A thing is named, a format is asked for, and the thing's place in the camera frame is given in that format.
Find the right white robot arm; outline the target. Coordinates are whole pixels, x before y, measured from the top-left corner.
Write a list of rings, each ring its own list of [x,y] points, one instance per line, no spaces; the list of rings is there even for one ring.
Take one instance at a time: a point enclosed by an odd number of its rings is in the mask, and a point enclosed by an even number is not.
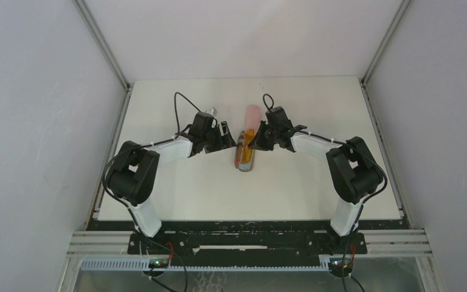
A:
[[[361,137],[341,142],[310,133],[303,125],[293,126],[280,106],[268,108],[266,120],[261,122],[248,147],[272,151],[276,145],[293,153],[326,158],[339,196],[330,228],[339,237],[346,237],[358,228],[366,201],[387,187],[384,170]]]

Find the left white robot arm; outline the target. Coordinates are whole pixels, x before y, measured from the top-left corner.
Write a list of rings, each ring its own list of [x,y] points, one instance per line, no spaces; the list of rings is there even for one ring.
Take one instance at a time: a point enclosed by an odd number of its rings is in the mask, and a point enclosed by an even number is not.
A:
[[[167,140],[144,145],[124,142],[118,154],[105,165],[101,184],[112,199],[126,207],[135,231],[153,238],[162,227],[150,201],[158,167],[202,151],[213,153],[235,146],[227,122],[219,122],[213,114],[200,111],[191,124]]]

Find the pink glasses case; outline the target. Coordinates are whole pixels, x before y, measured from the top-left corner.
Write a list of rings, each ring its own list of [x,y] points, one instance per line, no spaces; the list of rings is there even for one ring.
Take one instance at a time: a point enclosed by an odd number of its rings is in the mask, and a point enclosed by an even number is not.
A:
[[[261,109],[258,105],[248,105],[246,108],[245,130],[258,131],[261,122]]]

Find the orange translucent sunglasses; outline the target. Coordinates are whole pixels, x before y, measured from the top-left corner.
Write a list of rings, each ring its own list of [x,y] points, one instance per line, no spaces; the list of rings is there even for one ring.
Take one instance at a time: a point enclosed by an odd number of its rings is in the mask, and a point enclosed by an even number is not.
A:
[[[240,164],[251,164],[254,160],[254,150],[248,148],[248,144],[253,140],[255,132],[253,130],[244,131],[241,148]]]

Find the brown glasses case red stripe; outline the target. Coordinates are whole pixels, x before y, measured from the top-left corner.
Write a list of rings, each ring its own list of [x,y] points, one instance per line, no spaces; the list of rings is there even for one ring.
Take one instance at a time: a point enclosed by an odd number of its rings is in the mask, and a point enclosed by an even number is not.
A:
[[[237,139],[234,165],[241,172],[250,172],[254,168],[255,150],[248,147],[255,137],[255,131],[242,131]]]

